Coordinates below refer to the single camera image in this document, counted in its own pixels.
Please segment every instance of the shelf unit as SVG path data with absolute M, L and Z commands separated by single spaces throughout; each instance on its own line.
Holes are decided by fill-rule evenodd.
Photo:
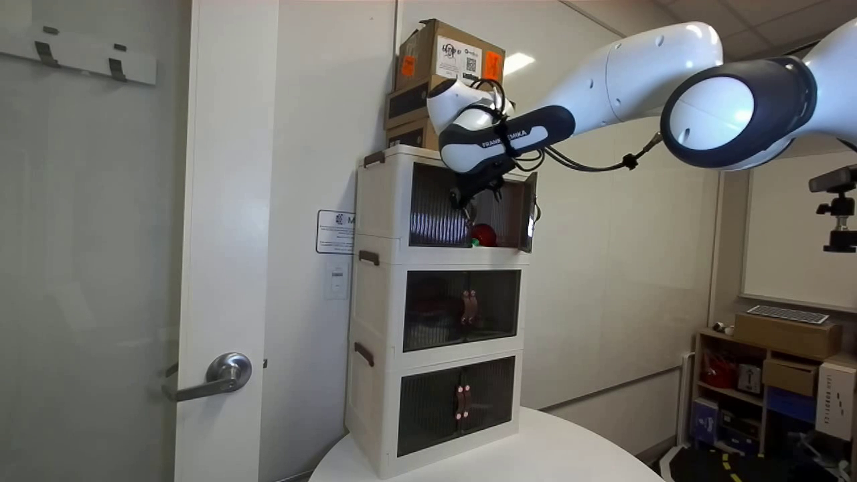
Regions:
M 397 144 L 356 175 L 345 422 L 381 477 L 517 429 L 537 177 L 454 201 L 434 149 Z
M 767 379 L 763 379 L 763 366 L 770 361 L 790 361 L 790 363 L 798 363 L 798 366 L 819 366 L 819 361 L 815 359 L 798 359 L 798 357 L 787 357 L 787 353 L 780 353 L 780 351 L 770 351 L 770 347 L 760 347 L 760 345 L 750 345 L 750 342 L 740 342 L 740 341 L 731 341 L 729 335 L 721 335 L 721 333 L 711 333 L 711 329 L 703 329 L 696 335 L 696 366 L 693 366 L 693 410 L 696 410 L 696 421 L 691 421 L 691 440 L 703 442 L 704 436 L 693 433 L 693 425 L 707 425 L 713 432 L 716 440 L 704 440 L 704 444 L 713 444 L 717 450 L 731 450 L 731 452 L 746 452 L 746 454 L 758 454 L 758 458 L 767 458 L 772 454 L 772 417 L 782 417 L 782 421 L 795 421 L 795 422 L 803 422 L 806 429 L 812 429 L 812 417 L 802 414 L 802 413 L 790 413 L 790 410 L 776 410 L 780 408 L 780 397 L 782 397 L 782 389 L 772 389 Z M 758 373 L 758 394 L 748 394 L 743 389 L 731 382 L 725 382 L 724 377 L 724 366 L 721 366 L 721 379 L 711 379 L 711 377 L 717 377 L 713 373 L 717 373 L 717 366 L 707 366 L 711 359 L 725 359 L 731 361 L 735 366 L 740 363 L 748 363 L 748 366 L 756 366 Z M 798 408 L 812 408 L 815 410 L 815 394 L 795 394 L 798 398 Z M 735 417 L 740 417 L 736 425 L 748 429 L 748 436 L 756 440 L 756 450 L 748 450 L 750 444 L 743 444 L 743 446 L 735 446 L 724 440 L 724 421 L 721 414 L 724 413 L 731 413 Z

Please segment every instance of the wall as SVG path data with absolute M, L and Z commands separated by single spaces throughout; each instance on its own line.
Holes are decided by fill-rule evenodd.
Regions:
M 171 477 L 174 0 L 0 0 L 158 57 L 158 85 L 0 57 L 0 479 Z
M 313 252 L 316 211 L 353 208 L 353 167 L 383 144 L 393 46 L 430 17 L 537 54 L 537 69 L 510 81 L 522 106 L 593 49 L 616 41 L 557 0 L 401 0 L 399 10 L 393 0 L 284 0 L 266 479 L 298 477 L 342 433 L 351 267 L 349 256 Z M 640 149 L 650 130 L 650 124 L 630 124 L 565 149 L 609 164 Z M 529 405 L 562 405 L 680 363 L 691 329 L 707 319 L 716 180 L 679 167 L 664 149 L 640 172 L 610 180 L 543 169 L 539 290 L 526 294 L 537 323 L 529 333 Z M 630 398 L 650 408 L 646 421 Z M 561 414 L 644 450 L 675 433 L 672 405 L 667 375 Z
M 854 160 L 834 140 L 802 140 L 784 159 L 754 172 L 746 294 L 857 311 L 857 256 L 822 252 L 834 216 L 815 208 L 831 196 L 806 188 L 812 177 Z

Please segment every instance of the door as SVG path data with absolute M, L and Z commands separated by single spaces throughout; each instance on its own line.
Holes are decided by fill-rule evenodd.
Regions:
M 0 0 L 0 50 L 57 27 L 158 59 L 132 85 L 0 54 L 0 482 L 257 479 L 276 18 Z M 221 353 L 250 382 L 176 405 Z

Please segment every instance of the white label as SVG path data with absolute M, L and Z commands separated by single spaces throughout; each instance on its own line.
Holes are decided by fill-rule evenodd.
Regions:
M 482 49 L 475 49 L 470 43 L 459 43 L 454 38 L 438 38 L 438 74 L 442 77 L 460 77 L 475 74 L 482 77 Z
M 318 255 L 351 255 L 353 250 L 353 211 L 316 215 L 316 252 Z

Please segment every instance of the robotic arm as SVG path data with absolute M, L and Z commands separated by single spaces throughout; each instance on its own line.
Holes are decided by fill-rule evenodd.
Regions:
M 857 18 L 806 59 L 724 64 L 713 27 L 688 21 L 594 50 L 542 106 L 507 118 L 510 100 L 450 81 L 430 93 L 444 164 L 460 196 L 499 188 L 526 152 L 663 110 L 667 149 L 700 169 L 756 169 L 795 137 L 857 141 Z

